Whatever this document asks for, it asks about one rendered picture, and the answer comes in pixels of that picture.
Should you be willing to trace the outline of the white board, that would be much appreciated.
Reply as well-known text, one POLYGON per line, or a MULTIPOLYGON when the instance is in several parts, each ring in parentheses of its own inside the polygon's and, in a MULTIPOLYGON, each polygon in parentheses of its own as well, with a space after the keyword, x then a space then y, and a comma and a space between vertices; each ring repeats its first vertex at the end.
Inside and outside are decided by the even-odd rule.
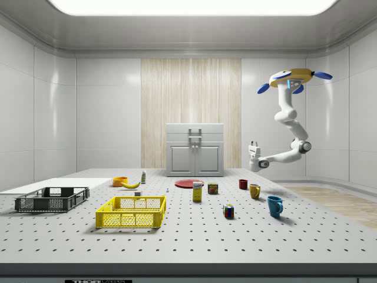
POLYGON ((24 195, 44 187, 89 187, 93 188, 111 180, 110 178, 52 178, 0 192, 0 195, 24 195))

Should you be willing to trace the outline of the blue mug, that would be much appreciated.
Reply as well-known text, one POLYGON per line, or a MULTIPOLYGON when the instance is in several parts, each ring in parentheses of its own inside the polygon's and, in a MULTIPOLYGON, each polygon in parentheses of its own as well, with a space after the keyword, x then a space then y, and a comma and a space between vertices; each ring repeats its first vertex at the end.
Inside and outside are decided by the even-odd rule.
POLYGON ((270 215, 274 218, 279 218, 283 212, 283 200, 277 196, 269 196, 267 198, 270 215))

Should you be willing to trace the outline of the red plate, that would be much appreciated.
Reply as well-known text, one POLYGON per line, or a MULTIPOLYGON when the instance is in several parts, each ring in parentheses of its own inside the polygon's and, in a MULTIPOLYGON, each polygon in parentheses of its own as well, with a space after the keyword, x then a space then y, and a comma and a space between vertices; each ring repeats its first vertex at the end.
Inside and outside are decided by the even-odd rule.
POLYGON ((198 179, 183 179, 183 180, 178 180, 175 182, 175 186, 183 189, 192 189, 193 188, 193 183, 201 183, 201 185, 204 185, 204 182, 202 180, 198 179))

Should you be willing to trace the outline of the yellow basket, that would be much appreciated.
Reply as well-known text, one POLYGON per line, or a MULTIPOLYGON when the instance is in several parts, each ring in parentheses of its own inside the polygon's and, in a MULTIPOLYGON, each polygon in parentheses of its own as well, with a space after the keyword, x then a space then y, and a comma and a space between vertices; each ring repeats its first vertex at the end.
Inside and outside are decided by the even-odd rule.
POLYGON ((98 228, 159 228, 166 196, 115 196, 95 212, 98 228))

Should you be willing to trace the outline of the dark grey basket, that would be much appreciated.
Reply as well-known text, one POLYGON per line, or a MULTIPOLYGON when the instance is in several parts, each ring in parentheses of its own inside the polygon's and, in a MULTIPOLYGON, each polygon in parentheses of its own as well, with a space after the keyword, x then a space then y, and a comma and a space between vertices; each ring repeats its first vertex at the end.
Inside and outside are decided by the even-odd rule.
POLYGON ((18 212, 68 212, 90 196, 89 187, 43 187, 15 199, 18 212))

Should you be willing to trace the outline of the white cabinet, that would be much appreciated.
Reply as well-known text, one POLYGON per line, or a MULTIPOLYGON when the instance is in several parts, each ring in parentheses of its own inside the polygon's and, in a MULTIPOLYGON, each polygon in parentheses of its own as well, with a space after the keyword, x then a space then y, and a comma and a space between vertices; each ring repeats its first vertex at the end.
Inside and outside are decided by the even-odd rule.
POLYGON ((223 176, 223 123, 167 123, 167 176, 223 176))

